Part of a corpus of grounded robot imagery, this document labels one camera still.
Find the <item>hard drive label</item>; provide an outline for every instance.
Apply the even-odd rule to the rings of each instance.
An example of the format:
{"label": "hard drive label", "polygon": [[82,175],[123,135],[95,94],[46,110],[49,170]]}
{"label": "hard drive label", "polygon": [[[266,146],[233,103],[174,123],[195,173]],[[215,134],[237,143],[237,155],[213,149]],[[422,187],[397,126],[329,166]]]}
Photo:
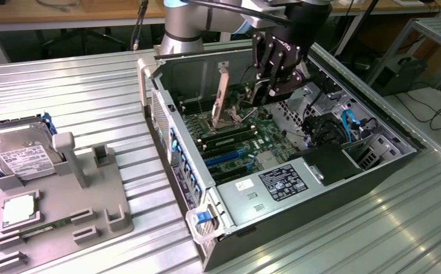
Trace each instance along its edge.
{"label": "hard drive label", "polygon": [[22,148],[0,153],[8,168],[16,176],[26,176],[53,169],[53,161],[43,146]]}
{"label": "hard drive label", "polygon": [[259,178],[275,201],[281,201],[309,189],[291,164],[265,172]]}

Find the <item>blue pcie slot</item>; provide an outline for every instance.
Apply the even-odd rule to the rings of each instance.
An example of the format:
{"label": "blue pcie slot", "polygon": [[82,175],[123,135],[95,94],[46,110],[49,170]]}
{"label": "blue pcie slot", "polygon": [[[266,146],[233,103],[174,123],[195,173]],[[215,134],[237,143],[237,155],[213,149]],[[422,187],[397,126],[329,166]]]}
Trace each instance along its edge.
{"label": "blue pcie slot", "polygon": [[218,157],[215,157],[213,159],[206,160],[205,161],[206,166],[210,167],[210,166],[213,166],[213,165],[215,165],[218,163],[223,163],[226,161],[234,160],[234,159],[239,158],[242,155],[243,155],[243,150],[238,150],[235,152],[230,152],[230,153],[227,153],[225,155],[221,155],[221,156],[218,156]]}

